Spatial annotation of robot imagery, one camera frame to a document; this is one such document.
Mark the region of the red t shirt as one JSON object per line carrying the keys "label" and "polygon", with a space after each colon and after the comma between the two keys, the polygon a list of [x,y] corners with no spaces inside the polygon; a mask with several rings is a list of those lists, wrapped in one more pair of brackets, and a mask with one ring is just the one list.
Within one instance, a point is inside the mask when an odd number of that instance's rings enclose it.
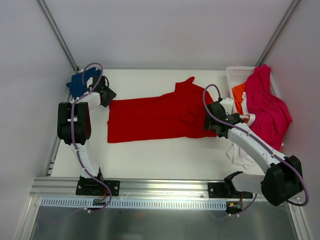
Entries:
{"label": "red t shirt", "polygon": [[108,143],[217,136],[205,129],[205,103],[213,99],[194,84],[195,77],[177,82],[161,96],[114,100],[109,105]]}

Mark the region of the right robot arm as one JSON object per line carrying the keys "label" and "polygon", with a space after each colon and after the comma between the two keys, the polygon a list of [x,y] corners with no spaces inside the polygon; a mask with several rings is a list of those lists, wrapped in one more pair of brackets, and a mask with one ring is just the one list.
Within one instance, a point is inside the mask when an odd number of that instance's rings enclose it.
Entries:
{"label": "right robot arm", "polygon": [[204,106],[206,128],[243,149],[261,168],[263,175],[238,173],[223,187],[224,193],[235,198],[241,192],[263,195],[272,205],[279,206],[304,192],[305,206],[309,192],[303,179],[301,161],[294,155],[288,157],[269,146],[257,136],[237,113],[227,115],[218,102]]}

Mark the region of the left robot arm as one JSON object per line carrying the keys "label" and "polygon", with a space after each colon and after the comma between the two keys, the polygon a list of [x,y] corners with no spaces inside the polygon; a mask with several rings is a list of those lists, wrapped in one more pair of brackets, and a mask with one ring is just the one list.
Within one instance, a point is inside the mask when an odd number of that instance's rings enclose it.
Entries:
{"label": "left robot arm", "polygon": [[90,146],[90,111],[98,106],[108,107],[117,94],[105,76],[90,77],[85,86],[87,91],[82,96],[59,103],[57,135],[74,152],[80,168],[76,194],[98,196],[107,194],[108,189]]}

